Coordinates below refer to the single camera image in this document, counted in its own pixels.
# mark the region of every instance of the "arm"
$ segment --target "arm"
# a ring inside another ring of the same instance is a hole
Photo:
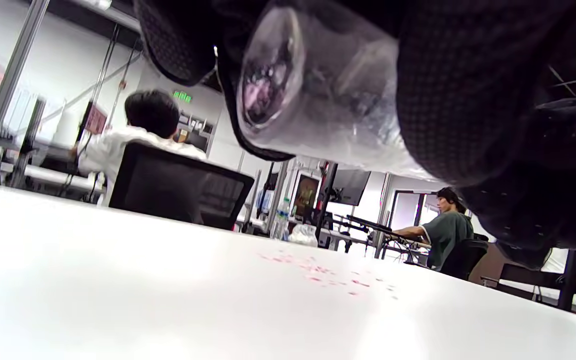
[[[395,233],[395,234],[397,234],[400,237],[405,238],[405,239],[411,239],[414,237],[422,237],[422,243],[430,244],[430,241],[428,241],[428,239],[426,239],[426,237],[425,237],[426,232],[424,231],[424,228],[421,226],[409,226],[409,227],[402,228],[401,230],[393,231],[393,233]]]
[[[111,133],[93,135],[89,141],[77,144],[77,166],[83,174],[103,172],[112,151]]]

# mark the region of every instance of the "water bottle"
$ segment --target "water bottle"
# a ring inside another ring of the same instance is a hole
[[[290,210],[290,199],[285,197],[283,202],[277,207],[277,215],[274,217],[274,228],[271,237],[273,239],[288,241],[288,211]]]

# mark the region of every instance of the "green exit sign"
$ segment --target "green exit sign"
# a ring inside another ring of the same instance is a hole
[[[193,100],[193,97],[188,95],[184,91],[175,91],[172,96],[173,96],[173,98],[178,98],[179,100],[186,102],[186,103],[190,103]]]

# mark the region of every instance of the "framed picture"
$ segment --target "framed picture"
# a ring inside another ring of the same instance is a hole
[[[304,210],[314,208],[317,205],[320,186],[322,186],[321,177],[302,170],[298,171],[290,198],[290,213],[292,214],[293,208],[296,207],[295,216],[303,217]]]

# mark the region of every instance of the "man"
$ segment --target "man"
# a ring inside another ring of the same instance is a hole
[[[423,243],[431,246],[426,265],[440,271],[455,245],[464,239],[472,239],[474,232],[471,218],[464,215],[466,207],[450,187],[437,192],[437,205],[440,214],[429,223],[393,232],[403,238],[422,237]]]
[[[102,205],[110,202],[128,142],[140,141],[170,153],[206,159],[206,154],[198,148],[173,141],[179,109],[170,96],[158,90],[138,91],[126,98],[124,108],[128,126],[93,135],[73,149],[80,172],[105,174],[108,188]]]

